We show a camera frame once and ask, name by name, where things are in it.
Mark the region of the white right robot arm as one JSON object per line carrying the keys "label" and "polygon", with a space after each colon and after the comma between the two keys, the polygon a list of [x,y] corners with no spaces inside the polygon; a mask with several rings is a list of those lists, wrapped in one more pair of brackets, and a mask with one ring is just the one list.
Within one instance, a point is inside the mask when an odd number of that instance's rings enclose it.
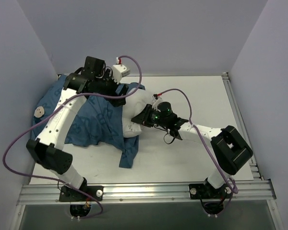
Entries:
{"label": "white right robot arm", "polygon": [[216,197],[221,192],[221,186],[231,180],[253,156],[251,147],[235,127],[212,128],[192,124],[178,117],[169,102],[161,102],[157,109],[147,104],[132,118],[132,122],[146,127],[162,127],[174,139],[202,143],[216,166],[203,186],[205,195],[210,198]]}

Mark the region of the white pillow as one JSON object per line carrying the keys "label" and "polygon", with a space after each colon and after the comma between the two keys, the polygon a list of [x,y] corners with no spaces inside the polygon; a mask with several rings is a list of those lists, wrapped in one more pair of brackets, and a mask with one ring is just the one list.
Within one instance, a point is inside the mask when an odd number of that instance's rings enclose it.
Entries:
{"label": "white pillow", "polygon": [[147,104],[153,104],[153,93],[138,89],[131,96],[126,97],[126,104],[122,107],[122,131],[125,138],[133,138],[142,133],[142,125],[132,122],[132,118],[139,115]]}

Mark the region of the blue lettered pillowcase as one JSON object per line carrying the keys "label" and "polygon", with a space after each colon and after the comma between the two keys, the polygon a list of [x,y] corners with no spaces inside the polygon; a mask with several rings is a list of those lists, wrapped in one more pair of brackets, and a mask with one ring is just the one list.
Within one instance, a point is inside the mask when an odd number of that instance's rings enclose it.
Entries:
{"label": "blue lettered pillowcase", "polygon": [[[46,94],[37,103],[36,109],[42,107],[41,117],[33,115],[32,125],[36,125],[49,116],[55,109],[66,80],[62,75],[50,86]],[[120,168],[131,168],[139,148],[139,134],[125,138],[122,126],[122,107],[113,107],[102,97],[90,96],[78,111],[64,144],[79,147],[98,145],[100,142],[121,150]]]}

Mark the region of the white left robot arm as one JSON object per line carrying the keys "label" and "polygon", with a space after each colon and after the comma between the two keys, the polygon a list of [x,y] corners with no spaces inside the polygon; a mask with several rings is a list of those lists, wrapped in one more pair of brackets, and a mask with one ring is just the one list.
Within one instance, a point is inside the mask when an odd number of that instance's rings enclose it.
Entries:
{"label": "white left robot arm", "polygon": [[72,165],[72,155],[63,151],[65,139],[79,110],[90,96],[104,98],[114,107],[125,105],[128,88],[118,90],[120,81],[130,70],[116,58],[112,67],[104,60],[86,57],[84,67],[65,78],[60,98],[53,111],[43,119],[44,129],[26,147],[36,163],[53,172],[70,187],[70,196],[82,201],[87,196],[86,180]]}

